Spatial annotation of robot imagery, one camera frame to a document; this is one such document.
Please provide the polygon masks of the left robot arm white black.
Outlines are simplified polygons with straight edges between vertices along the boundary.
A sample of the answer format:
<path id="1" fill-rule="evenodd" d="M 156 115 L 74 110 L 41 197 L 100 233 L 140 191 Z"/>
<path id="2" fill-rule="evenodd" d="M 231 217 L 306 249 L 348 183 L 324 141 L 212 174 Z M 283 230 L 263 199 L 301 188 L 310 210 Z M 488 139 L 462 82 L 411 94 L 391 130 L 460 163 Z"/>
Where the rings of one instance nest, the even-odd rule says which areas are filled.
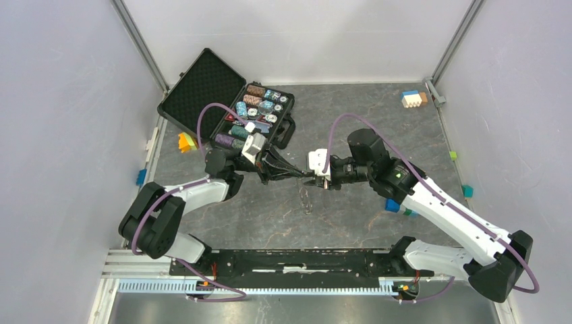
<path id="1" fill-rule="evenodd" d="M 233 198 L 245 172 L 257 173 L 263 184 L 311 176 L 282 158 L 273 146 L 251 157 L 238 150 L 213 148 L 206 153 L 205 164 L 206 176 L 199 180 L 174 186 L 148 182 L 142 187 L 118 227 L 134 253 L 152 259 L 182 259 L 194 274 L 204 275 L 212 266 L 212 257 L 203 241 L 179 232 L 184 215 Z"/>

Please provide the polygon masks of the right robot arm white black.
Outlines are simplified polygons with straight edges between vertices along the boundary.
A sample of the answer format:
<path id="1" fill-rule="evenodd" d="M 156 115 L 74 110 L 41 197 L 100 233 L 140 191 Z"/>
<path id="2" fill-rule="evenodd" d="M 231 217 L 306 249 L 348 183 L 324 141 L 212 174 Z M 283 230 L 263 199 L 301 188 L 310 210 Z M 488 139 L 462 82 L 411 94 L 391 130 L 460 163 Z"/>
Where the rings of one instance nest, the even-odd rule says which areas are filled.
<path id="1" fill-rule="evenodd" d="M 529 270 L 534 241 L 528 233 L 511 233 L 476 215 L 420 168 L 391 156 L 374 130 L 356 130 L 347 143 L 351 156 L 344 159 L 325 148 L 309 152 L 310 185 L 338 190 L 344 184 L 366 182 L 379 196 L 421 215 L 460 245 L 440 246 L 404 236 L 390 251 L 394 273 L 407 275 L 415 269 L 456 277 L 497 303 L 517 289 L 517 281 Z"/>

